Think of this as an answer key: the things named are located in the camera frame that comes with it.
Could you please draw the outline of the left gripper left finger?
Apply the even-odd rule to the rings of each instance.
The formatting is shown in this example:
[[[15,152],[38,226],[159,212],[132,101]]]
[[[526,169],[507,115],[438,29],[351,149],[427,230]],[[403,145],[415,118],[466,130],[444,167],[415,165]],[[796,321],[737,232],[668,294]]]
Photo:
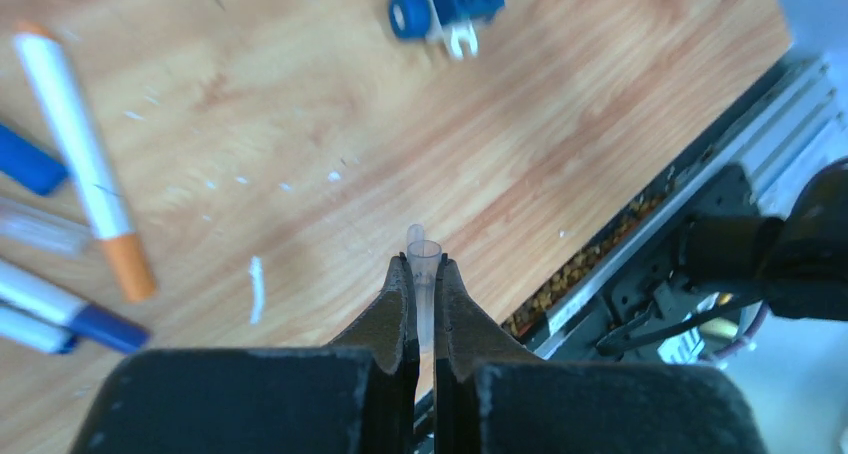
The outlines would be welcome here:
[[[412,452],[420,344],[413,276],[404,254],[391,258],[376,299],[329,345],[370,354],[359,451]]]

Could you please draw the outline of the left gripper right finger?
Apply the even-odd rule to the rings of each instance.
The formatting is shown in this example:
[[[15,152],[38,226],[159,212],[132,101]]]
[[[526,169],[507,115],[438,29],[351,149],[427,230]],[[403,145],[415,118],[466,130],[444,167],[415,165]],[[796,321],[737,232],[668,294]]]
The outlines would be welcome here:
[[[540,358],[476,303],[446,254],[436,274],[433,347],[435,451],[501,453],[509,421],[495,402],[497,378],[505,366]]]

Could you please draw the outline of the clear pen cap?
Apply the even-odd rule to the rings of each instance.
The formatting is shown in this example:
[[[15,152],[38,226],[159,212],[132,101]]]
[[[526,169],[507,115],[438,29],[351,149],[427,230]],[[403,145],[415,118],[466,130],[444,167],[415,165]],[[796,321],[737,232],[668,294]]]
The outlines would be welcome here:
[[[416,317],[419,346],[430,352],[434,343],[434,295],[438,266],[442,257],[441,245],[426,236],[425,228],[413,224],[407,230],[408,259],[416,296]]]

